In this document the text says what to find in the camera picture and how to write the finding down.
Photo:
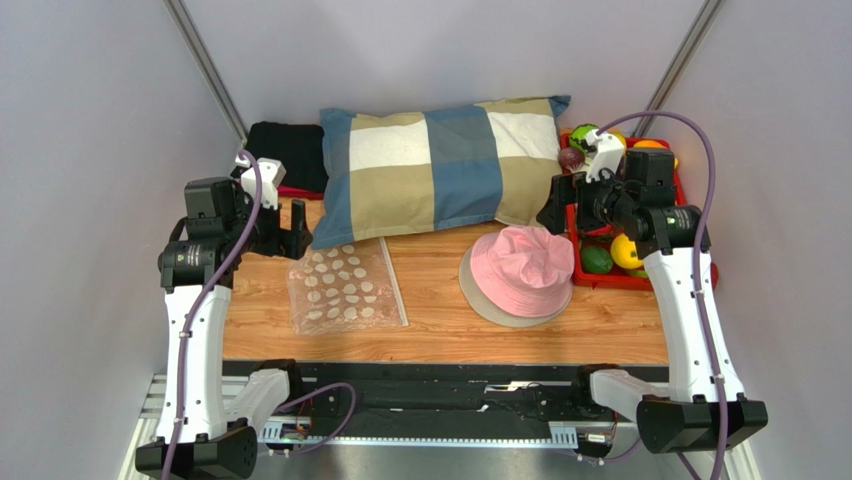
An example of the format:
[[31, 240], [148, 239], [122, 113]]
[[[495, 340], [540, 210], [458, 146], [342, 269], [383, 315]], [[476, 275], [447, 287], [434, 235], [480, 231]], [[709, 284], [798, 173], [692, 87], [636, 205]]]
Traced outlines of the clear dotted zip bag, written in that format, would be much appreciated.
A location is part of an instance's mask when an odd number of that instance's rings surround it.
[[288, 271], [290, 321], [303, 336], [409, 325], [383, 238], [308, 250]]

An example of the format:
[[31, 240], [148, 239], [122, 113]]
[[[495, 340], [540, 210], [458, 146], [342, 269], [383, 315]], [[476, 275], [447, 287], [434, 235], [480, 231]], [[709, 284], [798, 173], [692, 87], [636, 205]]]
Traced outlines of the yellow apple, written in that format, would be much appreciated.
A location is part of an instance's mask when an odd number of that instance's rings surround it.
[[636, 244], [625, 234], [620, 234], [612, 240], [610, 256], [613, 262], [624, 270], [638, 270], [643, 267]]

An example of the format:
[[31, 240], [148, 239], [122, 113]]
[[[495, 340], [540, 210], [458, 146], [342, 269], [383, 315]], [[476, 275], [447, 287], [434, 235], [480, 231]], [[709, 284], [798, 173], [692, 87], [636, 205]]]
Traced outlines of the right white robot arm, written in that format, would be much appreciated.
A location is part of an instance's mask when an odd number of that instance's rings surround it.
[[667, 388], [610, 364], [578, 374], [578, 407], [609, 409], [635, 422], [654, 454], [727, 450], [768, 424], [733, 367], [713, 297], [710, 240], [699, 207], [678, 198], [674, 157], [630, 149], [622, 164], [552, 178], [537, 216], [551, 233], [610, 225], [636, 244], [663, 321]]

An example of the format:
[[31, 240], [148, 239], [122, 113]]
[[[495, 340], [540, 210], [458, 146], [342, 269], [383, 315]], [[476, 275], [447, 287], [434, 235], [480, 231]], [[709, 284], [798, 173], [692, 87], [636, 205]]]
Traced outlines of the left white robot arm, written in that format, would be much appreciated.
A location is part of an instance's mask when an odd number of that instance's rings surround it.
[[213, 177], [184, 188], [186, 214], [158, 257], [168, 314], [164, 405], [156, 433], [137, 447], [136, 470], [156, 479], [247, 479], [258, 431], [301, 383], [292, 360], [265, 360], [226, 404], [224, 327], [242, 256], [301, 259], [312, 241], [302, 200], [281, 225], [275, 194]]

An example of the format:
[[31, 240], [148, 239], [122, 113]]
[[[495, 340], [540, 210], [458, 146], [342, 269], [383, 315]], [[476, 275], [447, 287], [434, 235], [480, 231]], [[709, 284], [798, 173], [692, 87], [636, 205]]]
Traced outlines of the pink folded cloth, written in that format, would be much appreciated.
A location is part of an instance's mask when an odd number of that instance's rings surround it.
[[323, 192], [313, 192], [290, 186], [279, 186], [278, 195], [280, 197], [307, 200], [322, 200], [324, 198]]

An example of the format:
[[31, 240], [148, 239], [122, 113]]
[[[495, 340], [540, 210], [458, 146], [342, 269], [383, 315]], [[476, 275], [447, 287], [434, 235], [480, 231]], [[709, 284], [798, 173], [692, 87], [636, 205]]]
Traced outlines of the green watermelon ball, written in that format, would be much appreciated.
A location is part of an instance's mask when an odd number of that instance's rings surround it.
[[597, 131], [599, 127], [595, 124], [585, 123], [578, 125], [569, 134], [569, 146], [581, 150], [584, 154], [591, 153], [594, 148], [590, 145], [585, 137], [591, 131]]

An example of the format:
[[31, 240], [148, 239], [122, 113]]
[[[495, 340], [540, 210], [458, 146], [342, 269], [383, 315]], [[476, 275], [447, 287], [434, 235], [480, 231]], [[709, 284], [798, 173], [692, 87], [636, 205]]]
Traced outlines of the green avocado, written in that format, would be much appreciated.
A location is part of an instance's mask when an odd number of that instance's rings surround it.
[[580, 250], [580, 258], [582, 269], [588, 274], [606, 275], [614, 266], [609, 251], [598, 245], [583, 246]]

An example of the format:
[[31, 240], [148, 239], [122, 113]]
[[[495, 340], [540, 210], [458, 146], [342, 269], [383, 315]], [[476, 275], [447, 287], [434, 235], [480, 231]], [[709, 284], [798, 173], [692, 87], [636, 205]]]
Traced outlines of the red plastic tray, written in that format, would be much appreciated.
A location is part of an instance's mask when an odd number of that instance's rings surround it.
[[[565, 129], [561, 132], [560, 144], [561, 147], [570, 146], [571, 129]], [[634, 146], [637, 142], [643, 146], [658, 146], [671, 149], [669, 142], [658, 138], [644, 137], [626, 137], [625, 142], [628, 147]], [[676, 205], [685, 205], [686, 197], [682, 188], [680, 177], [675, 171], [674, 184], [676, 186]], [[643, 268], [625, 270], [620, 265], [612, 262], [612, 267], [607, 272], [602, 272], [603, 257], [610, 256], [610, 247], [612, 241], [621, 232], [608, 226], [598, 230], [584, 232], [578, 230], [576, 226], [576, 205], [568, 205], [565, 208], [566, 232], [565, 236], [569, 238], [575, 246], [574, 257], [577, 262], [573, 273], [573, 281], [577, 286], [589, 288], [610, 288], [624, 289], [636, 291], [651, 291], [652, 285], [646, 272]], [[592, 250], [592, 255], [588, 255], [588, 250]], [[711, 264], [711, 282], [715, 289], [719, 284], [719, 270], [715, 263]]]

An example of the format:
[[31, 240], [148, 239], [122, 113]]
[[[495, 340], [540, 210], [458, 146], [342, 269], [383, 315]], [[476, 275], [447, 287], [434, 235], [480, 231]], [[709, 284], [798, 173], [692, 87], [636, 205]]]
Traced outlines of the black folded cloth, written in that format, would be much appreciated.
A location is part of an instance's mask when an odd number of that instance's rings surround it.
[[258, 122], [251, 126], [245, 149], [258, 160], [280, 161], [286, 175], [280, 186], [325, 192], [328, 174], [323, 157], [324, 130], [319, 125]]

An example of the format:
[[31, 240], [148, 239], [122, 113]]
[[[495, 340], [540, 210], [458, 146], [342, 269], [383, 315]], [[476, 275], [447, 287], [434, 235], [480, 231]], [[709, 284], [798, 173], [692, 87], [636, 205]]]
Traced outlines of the pink bucket hat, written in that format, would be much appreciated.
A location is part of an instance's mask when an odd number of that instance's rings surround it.
[[459, 285], [485, 320], [530, 328], [558, 317], [572, 300], [574, 244], [544, 228], [508, 226], [476, 240], [459, 266]]

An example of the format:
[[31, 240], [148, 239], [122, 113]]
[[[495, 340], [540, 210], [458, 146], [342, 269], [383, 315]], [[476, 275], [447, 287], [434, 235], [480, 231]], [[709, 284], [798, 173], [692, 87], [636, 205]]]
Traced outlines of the checkered blue beige pillow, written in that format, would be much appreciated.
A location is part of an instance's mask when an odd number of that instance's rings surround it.
[[320, 113], [329, 176], [313, 248], [498, 221], [535, 225], [561, 173], [571, 96], [486, 101], [384, 117]]

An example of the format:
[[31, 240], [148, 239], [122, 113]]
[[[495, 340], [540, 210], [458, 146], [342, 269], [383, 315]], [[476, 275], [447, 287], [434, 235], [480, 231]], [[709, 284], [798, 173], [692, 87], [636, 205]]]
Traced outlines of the green lime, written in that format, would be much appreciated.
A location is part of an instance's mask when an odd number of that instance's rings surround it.
[[630, 276], [630, 277], [632, 277], [632, 278], [642, 278], [642, 279], [648, 279], [648, 278], [649, 278], [648, 273], [647, 273], [647, 272], [646, 272], [643, 268], [639, 268], [639, 269], [624, 269], [624, 270], [623, 270], [623, 272], [624, 272], [627, 276]]

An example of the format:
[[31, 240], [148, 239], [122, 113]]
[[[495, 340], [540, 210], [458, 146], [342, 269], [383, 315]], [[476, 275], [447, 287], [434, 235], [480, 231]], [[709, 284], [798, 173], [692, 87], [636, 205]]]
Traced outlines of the red toy lobster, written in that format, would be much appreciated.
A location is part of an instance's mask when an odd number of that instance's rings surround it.
[[712, 289], [715, 290], [719, 284], [719, 270], [715, 262], [712, 262], [711, 265], [711, 285]]

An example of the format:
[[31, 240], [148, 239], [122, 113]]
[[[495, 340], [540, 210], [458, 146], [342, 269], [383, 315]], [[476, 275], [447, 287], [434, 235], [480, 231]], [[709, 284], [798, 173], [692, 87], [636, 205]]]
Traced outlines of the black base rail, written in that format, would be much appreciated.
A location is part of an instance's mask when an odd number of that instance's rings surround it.
[[584, 414], [573, 381], [577, 366], [395, 362], [260, 362], [227, 360], [224, 373], [263, 367], [296, 376], [292, 398], [330, 386], [294, 412], [307, 415], [310, 434], [369, 440], [547, 440], [563, 422], [581, 432], [614, 432], [633, 442], [638, 432], [624, 414]]

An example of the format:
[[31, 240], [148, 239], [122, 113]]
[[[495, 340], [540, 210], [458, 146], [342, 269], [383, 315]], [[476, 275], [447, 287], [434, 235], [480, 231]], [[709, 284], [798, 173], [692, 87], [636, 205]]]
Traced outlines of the left aluminium frame post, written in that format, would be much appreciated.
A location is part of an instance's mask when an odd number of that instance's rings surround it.
[[212, 55], [207, 49], [186, 3], [182, 0], [164, 0], [163, 3], [226, 122], [240, 144], [244, 145], [247, 141], [248, 129], [238, 112], [232, 96], [228, 92], [225, 82], [215, 65]]

